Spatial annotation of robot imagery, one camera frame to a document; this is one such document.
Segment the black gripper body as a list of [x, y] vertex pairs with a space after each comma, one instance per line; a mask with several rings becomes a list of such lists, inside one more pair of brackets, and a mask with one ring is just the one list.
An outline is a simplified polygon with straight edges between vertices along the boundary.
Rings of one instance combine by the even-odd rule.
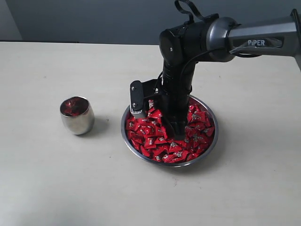
[[157, 79], [155, 89], [160, 94], [157, 107], [163, 115], [163, 123], [187, 123], [189, 94], [192, 91], [192, 78], [195, 61], [171, 66], [163, 62], [163, 70]]

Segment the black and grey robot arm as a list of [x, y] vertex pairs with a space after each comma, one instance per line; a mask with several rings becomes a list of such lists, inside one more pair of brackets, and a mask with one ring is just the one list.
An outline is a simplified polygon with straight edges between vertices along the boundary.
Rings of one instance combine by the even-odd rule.
[[300, 63], [301, 16], [294, 9], [286, 17], [239, 24], [230, 17], [213, 15], [166, 29], [159, 40], [164, 59], [159, 86], [164, 125], [170, 138], [183, 140], [196, 64], [262, 55], [293, 57]]

